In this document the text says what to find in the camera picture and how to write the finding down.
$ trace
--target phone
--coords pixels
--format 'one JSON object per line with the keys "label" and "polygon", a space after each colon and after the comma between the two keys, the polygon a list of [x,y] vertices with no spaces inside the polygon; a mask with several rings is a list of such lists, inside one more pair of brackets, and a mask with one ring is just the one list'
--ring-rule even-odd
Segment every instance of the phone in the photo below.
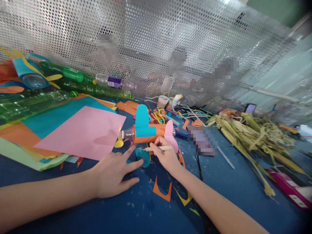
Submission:
{"label": "phone", "polygon": [[255,111],[256,107],[257,107],[256,104],[248,103],[244,112],[245,113],[253,113]]}

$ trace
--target orange paper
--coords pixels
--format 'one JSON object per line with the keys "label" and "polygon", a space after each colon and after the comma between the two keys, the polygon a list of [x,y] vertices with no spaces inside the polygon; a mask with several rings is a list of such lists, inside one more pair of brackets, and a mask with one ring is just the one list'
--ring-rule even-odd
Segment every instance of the orange paper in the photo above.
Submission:
{"label": "orange paper", "polygon": [[131,106],[128,106],[127,104],[123,103],[123,102],[118,102],[116,104],[116,106],[120,109],[123,110],[125,112],[128,112],[131,115],[136,115],[136,109],[132,108]]}
{"label": "orange paper", "polygon": [[127,106],[130,106],[130,107],[132,107],[132,108],[134,108],[134,109],[137,109],[137,107],[139,106],[139,104],[138,103],[135,103],[135,102],[132,102],[132,101],[126,101],[126,103],[125,103]]}
{"label": "orange paper", "polygon": [[188,126],[188,124],[189,124],[189,119],[186,119],[182,128],[186,130],[186,127]]}
{"label": "orange paper", "polygon": [[192,123],[192,126],[202,126],[202,121],[201,120],[195,120],[194,123]]}
{"label": "orange paper", "polygon": [[34,146],[39,143],[41,139],[23,123],[14,124],[10,127],[2,129],[0,131],[0,137],[17,144],[20,147],[24,147],[33,152],[41,154],[44,157],[48,157],[50,155],[61,155],[60,152],[34,148]]}
{"label": "orange paper", "polygon": [[169,185],[169,191],[167,195],[163,195],[159,188],[158,188],[158,184],[157,184],[157,176],[156,176],[156,180],[155,180],[155,184],[154,184],[154,189],[153,189],[153,193],[156,193],[158,196],[160,196],[161,198],[164,198],[167,202],[170,202],[171,199],[171,189],[172,189],[172,182]]}

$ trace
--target plastic bottle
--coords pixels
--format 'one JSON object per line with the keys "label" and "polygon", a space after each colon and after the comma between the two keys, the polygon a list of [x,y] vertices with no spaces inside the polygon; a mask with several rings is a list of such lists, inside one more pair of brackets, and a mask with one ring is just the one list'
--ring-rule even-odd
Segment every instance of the plastic bottle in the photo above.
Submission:
{"label": "plastic bottle", "polygon": [[67,91],[77,91],[78,93],[89,94],[99,97],[112,97],[119,99],[132,98],[132,94],[127,90],[112,89],[94,84],[81,84],[68,79],[55,80],[55,83]]}
{"label": "plastic bottle", "polygon": [[133,84],[128,79],[123,81],[121,78],[108,76],[103,73],[96,74],[95,80],[98,85],[116,89],[135,90],[137,88],[136,84]]}
{"label": "plastic bottle", "polygon": [[71,97],[76,97],[76,94],[58,90],[11,103],[1,103],[0,122],[10,123],[25,119],[43,110],[68,103],[72,100]]}
{"label": "plastic bottle", "polygon": [[41,70],[43,71],[45,76],[61,74],[63,75],[63,77],[75,80],[79,83],[95,82],[94,78],[83,73],[82,71],[78,71],[76,69],[66,67],[60,64],[56,64],[52,61],[41,61],[39,62],[39,64],[41,65]]}

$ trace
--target paper scrap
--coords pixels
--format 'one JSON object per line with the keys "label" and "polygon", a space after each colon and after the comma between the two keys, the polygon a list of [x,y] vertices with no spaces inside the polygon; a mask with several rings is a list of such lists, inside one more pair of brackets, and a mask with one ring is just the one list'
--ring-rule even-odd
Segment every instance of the paper scrap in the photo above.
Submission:
{"label": "paper scrap", "polygon": [[197,215],[200,217],[200,215],[199,215],[199,213],[197,212],[197,210],[192,209],[192,208],[190,208],[190,210],[193,211],[195,214],[197,214]]}
{"label": "paper scrap", "polygon": [[165,199],[167,202],[170,202],[171,199],[171,189],[172,189],[172,182],[169,185],[169,191],[167,195],[163,195],[161,193],[161,191],[158,188],[158,184],[157,184],[157,176],[156,176],[156,180],[155,180],[155,184],[154,184],[154,188],[153,188],[153,193],[156,193],[158,196],[160,196],[161,198]]}
{"label": "paper scrap", "polygon": [[112,151],[119,126],[125,119],[113,112],[85,106],[35,147],[99,161]]}
{"label": "paper scrap", "polygon": [[182,203],[183,203],[184,206],[186,206],[186,205],[193,199],[193,197],[190,195],[189,192],[188,192],[188,198],[187,198],[187,200],[183,199],[183,198],[180,196],[180,194],[178,193],[178,191],[176,190],[176,188],[175,188],[175,187],[173,187],[173,188],[175,189],[176,193],[178,194],[178,196],[179,196],[179,198],[180,198],[180,200],[182,201]]}
{"label": "paper scrap", "polygon": [[134,108],[134,109],[137,109],[137,107],[139,106],[138,103],[132,102],[132,101],[130,101],[130,100],[129,100],[129,101],[126,101],[125,104],[127,104],[127,106],[130,106],[130,107],[132,107],[132,108]]}
{"label": "paper scrap", "polygon": [[50,155],[57,155],[57,156],[61,155],[61,152],[34,148],[34,145],[39,143],[41,139],[23,123],[17,123],[5,129],[0,130],[0,137],[14,144],[17,144],[20,147],[29,149],[31,152],[40,154],[43,156],[43,158],[50,156]]}
{"label": "paper scrap", "polygon": [[188,124],[189,124],[189,119],[186,119],[182,128],[186,130],[186,127],[188,126]]}
{"label": "paper scrap", "polygon": [[48,163],[36,162],[21,147],[3,138],[0,138],[0,154],[37,171],[43,171],[60,165],[69,156],[69,154],[61,154]]}
{"label": "paper scrap", "polygon": [[79,157],[69,156],[67,159],[65,159],[65,162],[76,163],[78,159]]}
{"label": "paper scrap", "polygon": [[145,144],[137,144],[135,152],[138,160],[144,159],[142,167],[147,167],[150,164],[150,154],[142,150],[143,147],[145,147]]}
{"label": "paper scrap", "polygon": [[38,137],[43,139],[59,126],[61,126],[66,120],[72,117],[84,106],[94,107],[116,113],[112,109],[102,105],[93,98],[85,97],[25,119],[23,120],[23,123],[28,126]]}
{"label": "paper scrap", "polygon": [[123,103],[123,102],[118,102],[116,104],[116,106],[120,109],[123,110],[125,112],[128,112],[131,115],[136,115],[136,110],[134,108],[132,108],[131,106],[128,106],[127,104]]}

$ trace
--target green plastic bottle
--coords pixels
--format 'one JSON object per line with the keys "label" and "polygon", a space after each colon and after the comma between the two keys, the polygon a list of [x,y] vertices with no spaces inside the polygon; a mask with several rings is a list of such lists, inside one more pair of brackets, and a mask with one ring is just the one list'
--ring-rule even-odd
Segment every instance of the green plastic bottle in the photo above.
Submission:
{"label": "green plastic bottle", "polygon": [[52,61],[41,61],[39,62],[41,65],[41,70],[43,71],[45,76],[61,74],[63,77],[75,80],[79,83],[93,83],[95,79],[91,76],[83,73],[82,71],[78,71],[76,69],[66,67],[60,64],[56,64]]}
{"label": "green plastic bottle", "polygon": [[54,81],[61,89],[67,91],[76,91],[78,93],[89,94],[92,96],[99,97],[112,97],[119,99],[132,98],[132,94],[128,90],[114,89],[110,87],[94,85],[94,84],[82,84],[78,82],[73,82],[68,79],[59,79]]}
{"label": "green plastic bottle", "polygon": [[76,97],[77,94],[63,90],[41,93],[11,103],[0,104],[0,124],[26,119],[43,110],[63,105]]}

